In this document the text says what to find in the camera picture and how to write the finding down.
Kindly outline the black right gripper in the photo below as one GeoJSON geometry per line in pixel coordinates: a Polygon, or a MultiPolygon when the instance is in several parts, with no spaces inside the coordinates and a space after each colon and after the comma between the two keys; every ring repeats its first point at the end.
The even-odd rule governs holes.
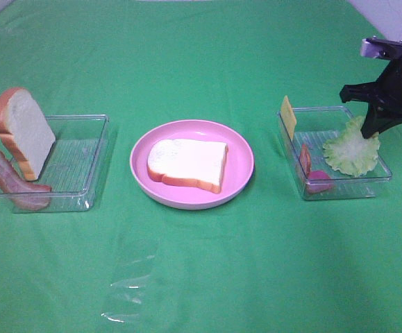
{"type": "Polygon", "coordinates": [[[340,91],[343,103],[360,101],[369,104],[360,130],[364,139],[402,124],[402,56],[388,62],[375,81],[344,85],[340,91]]]}

